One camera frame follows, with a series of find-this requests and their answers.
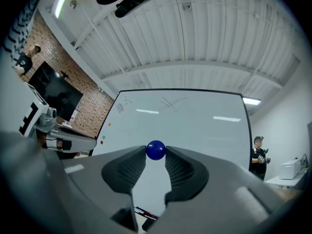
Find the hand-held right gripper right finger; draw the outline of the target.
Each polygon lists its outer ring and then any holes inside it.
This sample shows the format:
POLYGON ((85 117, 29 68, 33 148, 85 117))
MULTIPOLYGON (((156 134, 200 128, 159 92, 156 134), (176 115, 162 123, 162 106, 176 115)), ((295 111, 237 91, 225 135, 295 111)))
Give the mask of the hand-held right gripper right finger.
POLYGON ((227 160, 168 147, 168 161, 193 175, 166 194, 166 210, 151 234, 259 234, 283 206, 262 180, 227 160))

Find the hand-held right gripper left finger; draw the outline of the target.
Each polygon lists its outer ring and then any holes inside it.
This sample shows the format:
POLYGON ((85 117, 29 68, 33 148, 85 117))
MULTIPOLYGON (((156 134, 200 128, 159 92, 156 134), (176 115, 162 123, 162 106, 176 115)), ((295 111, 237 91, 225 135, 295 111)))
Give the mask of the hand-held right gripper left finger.
POLYGON ((112 220, 135 220, 132 189, 146 165, 146 147, 65 159, 74 184, 112 220))

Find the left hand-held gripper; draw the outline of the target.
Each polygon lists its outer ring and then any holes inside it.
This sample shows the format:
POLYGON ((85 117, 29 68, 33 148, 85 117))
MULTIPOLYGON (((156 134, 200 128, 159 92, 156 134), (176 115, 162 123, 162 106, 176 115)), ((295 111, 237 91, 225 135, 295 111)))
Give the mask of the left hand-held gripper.
POLYGON ((57 111, 50 107, 38 91, 30 84, 24 84, 30 107, 25 114, 19 132, 28 137, 36 130, 37 137, 47 149, 63 153, 80 153, 93 150, 97 141, 72 128, 56 125, 57 111))

